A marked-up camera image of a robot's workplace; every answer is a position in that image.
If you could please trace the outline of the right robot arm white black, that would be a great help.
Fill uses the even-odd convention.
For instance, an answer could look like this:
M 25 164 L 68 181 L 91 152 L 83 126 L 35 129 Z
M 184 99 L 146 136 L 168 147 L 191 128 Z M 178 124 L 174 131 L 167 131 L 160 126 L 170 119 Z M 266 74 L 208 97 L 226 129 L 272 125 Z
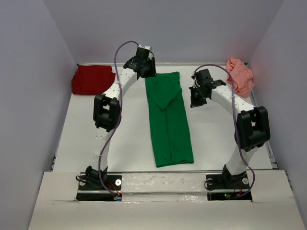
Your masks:
M 206 177 L 205 186 L 209 191 L 234 189 L 241 185 L 248 189 L 246 170 L 256 151 L 270 140 L 271 132 L 268 111 L 255 107 L 237 96 L 222 80 L 214 80 L 208 69 L 197 69 L 190 89 L 190 106 L 205 105 L 210 99 L 232 115 L 235 127 L 236 148 L 221 174 Z

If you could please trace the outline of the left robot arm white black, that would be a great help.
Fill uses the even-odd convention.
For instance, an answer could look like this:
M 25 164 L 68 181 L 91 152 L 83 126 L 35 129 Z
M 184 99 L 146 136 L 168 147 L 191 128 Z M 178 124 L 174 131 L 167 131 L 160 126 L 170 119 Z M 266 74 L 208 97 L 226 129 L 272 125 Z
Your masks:
M 107 191 L 109 146 L 121 122 L 123 97 L 139 78 L 156 76 L 155 58 L 150 46 L 137 45 L 135 55 L 126 61 L 121 72 L 117 67 L 118 52 L 119 49 L 114 56 L 114 83 L 104 93 L 94 97 L 95 150 L 92 162 L 85 170 L 86 179 L 89 179 L 93 188 L 104 188 Z

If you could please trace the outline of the green t shirt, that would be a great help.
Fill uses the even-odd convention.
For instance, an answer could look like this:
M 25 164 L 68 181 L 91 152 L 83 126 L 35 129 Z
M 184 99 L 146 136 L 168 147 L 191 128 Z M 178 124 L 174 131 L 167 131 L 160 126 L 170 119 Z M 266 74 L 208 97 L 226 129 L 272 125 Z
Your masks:
M 146 78 L 145 86 L 156 167 L 193 163 L 180 73 L 160 73 Z

